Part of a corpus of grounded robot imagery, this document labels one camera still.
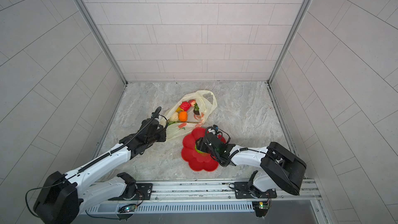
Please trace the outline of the orange toy fruit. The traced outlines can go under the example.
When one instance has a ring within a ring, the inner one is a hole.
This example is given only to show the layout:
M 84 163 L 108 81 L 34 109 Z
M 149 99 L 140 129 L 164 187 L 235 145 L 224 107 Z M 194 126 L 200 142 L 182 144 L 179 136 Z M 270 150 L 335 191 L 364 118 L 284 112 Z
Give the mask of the orange toy fruit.
M 188 113 L 186 111 L 182 111 L 178 115 L 178 119 L 180 122 L 187 122 L 188 121 Z

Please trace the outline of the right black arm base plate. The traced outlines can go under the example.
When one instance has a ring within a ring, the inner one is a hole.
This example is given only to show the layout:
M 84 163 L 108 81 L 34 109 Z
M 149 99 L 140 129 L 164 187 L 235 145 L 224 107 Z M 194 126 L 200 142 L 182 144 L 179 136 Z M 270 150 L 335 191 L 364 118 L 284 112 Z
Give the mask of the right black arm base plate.
M 252 185 L 251 182 L 237 181 L 229 184 L 229 188 L 235 192 L 236 199 L 276 199 L 275 189 L 261 191 Z

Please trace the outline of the red flower-shaped plate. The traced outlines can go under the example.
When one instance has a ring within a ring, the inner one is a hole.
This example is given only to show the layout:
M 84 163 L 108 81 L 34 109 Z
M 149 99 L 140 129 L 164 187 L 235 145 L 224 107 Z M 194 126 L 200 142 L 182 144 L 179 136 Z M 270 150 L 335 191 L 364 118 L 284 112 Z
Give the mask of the red flower-shaped plate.
M 182 159 L 188 163 L 191 170 L 195 172 L 215 171 L 219 163 L 216 162 L 208 153 L 197 151 L 195 145 L 199 138 L 203 138 L 205 134 L 204 128 L 195 128 L 190 134 L 183 138 L 181 150 Z

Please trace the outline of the green toy apple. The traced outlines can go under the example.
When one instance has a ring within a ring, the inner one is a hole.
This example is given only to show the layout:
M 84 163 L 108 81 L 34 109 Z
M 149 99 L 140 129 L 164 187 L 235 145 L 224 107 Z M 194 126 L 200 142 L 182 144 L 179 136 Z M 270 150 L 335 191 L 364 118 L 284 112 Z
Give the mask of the green toy apple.
M 203 152 L 202 151 L 200 151 L 198 148 L 197 148 L 197 146 L 195 145 L 195 151 L 197 152 L 197 153 L 200 153 L 200 154 L 202 154 Z

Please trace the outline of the translucent yellowish plastic bag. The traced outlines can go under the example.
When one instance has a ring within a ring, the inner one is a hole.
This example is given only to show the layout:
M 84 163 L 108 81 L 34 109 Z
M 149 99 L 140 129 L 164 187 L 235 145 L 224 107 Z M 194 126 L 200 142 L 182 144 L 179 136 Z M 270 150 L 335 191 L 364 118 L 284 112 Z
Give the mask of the translucent yellowish plastic bag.
M 196 100 L 200 109 L 200 115 L 195 115 L 193 112 L 194 107 L 191 106 L 187 111 L 187 122 L 170 122 L 169 118 L 174 112 L 176 112 L 181 103 L 185 101 L 189 102 L 190 100 Z M 162 125 L 165 125 L 166 122 L 168 122 L 169 125 L 166 130 L 166 140 L 170 141 L 172 139 L 185 136 L 191 133 L 193 129 L 203 126 L 209 115 L 217 108 L 217 106 L 216 97 L 211 91 L 199 90 L 185 95 L 175 106 L 165 112 L 164 116 L 166 119 L 161 120 Z

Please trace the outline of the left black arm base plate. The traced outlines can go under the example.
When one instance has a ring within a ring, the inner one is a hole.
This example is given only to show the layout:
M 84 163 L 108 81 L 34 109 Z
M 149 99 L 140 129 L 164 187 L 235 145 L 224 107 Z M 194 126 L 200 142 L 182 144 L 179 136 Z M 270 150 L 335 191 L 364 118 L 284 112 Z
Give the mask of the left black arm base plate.
M 149 200 L 153 184 L 137 183 L 134 186 L 127 186 L 122 195 L 109 199 L 109 201 L 143 201 Z

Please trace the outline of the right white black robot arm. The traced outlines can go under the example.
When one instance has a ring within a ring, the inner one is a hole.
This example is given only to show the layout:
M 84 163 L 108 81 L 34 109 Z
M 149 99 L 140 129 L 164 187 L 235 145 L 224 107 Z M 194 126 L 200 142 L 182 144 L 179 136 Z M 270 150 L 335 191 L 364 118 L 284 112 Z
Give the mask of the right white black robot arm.
M 277 142 L 267 147 L 249 148 L 223 142 L 224 132 L 214 125 L 204 131 L 204 136 L 195 140 L 195 148 L 210 155 L 220 166 L 252 166 L 254 171 L 242 188 L 235 190 L 250 194 L 254 198 L 265 198 L 269 191 L 280 188 L 288 194 L 298 196 L 306 171 L 306 163 Z

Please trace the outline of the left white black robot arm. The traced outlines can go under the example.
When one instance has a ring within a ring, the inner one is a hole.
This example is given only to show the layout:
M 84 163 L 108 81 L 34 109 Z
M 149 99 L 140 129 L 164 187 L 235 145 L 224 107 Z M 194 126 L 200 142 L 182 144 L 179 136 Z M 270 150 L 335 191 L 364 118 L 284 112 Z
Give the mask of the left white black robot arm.
M 29 212 L 45 224 L 70 224 L 79 214 L 106 200 L 143 198 L 136 180 L 128 173 L 119 173 L 102 183 L 97 180 L 142 155 L 154 143 L 166 141 L 167 126 L 160 123 L 160 111 L 158 107 L 137 133 L 126 136 L 101 156 L 64 174 L 56 171 L 49 175 L 37 188 L 39 196 Z

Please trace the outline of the green purple toy grapes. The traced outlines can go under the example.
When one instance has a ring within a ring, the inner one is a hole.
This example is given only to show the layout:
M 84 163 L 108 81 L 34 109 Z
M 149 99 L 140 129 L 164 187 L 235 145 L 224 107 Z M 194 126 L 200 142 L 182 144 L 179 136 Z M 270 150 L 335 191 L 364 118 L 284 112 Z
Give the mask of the green purple toy grapes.
M 200 115 L 200 109 L 197 103 L 194 105 L 194 110 L 193 110 L 195 115 Z

